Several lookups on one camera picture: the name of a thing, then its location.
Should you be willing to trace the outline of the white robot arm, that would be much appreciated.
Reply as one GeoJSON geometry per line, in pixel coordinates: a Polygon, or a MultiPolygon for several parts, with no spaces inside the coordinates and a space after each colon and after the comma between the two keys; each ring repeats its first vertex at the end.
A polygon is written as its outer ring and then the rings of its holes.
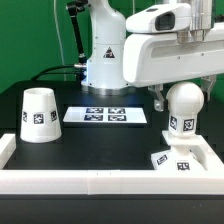
{"type": "Polygon", "coordinates": [[[224,73],[224,22],[215,22],[214,0],[156,0],[125,18],[108,0],[89,0],[92,55],[84,89],[117,95],[147,87],[158,111],[165,83],[202,79],[209,93],[224,73]]]}

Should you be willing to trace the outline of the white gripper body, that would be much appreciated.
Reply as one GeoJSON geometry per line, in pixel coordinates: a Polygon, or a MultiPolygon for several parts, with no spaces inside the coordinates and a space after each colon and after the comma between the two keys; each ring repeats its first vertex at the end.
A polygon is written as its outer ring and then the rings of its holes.
{"type": "Polygon", "coordinates": [[[132,34],[124,46],[123,76],[145,87],[224,73],[224,23],[203,42],[179,44],[176,33],[132,34]]]}

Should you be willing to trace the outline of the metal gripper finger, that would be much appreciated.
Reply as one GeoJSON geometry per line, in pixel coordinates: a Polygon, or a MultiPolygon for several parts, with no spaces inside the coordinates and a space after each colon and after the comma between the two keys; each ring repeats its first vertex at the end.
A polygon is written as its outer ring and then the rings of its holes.
{"type": "Polygon", "coordinates": [[[204,99],[206,102],[210,100],[211,92],[216,84],[216,80],[216,75],[209,75],[201,78],[201,90],[204,94],[204,99]]]}
{"type": "Polygon", "coordinates": [[[163,85],[157,84],[149,87],[149,91],[151,96],[154,99],[154,108],[158,112],[162,112],[164,110],[164,97],[162,95],[163,85]]]}

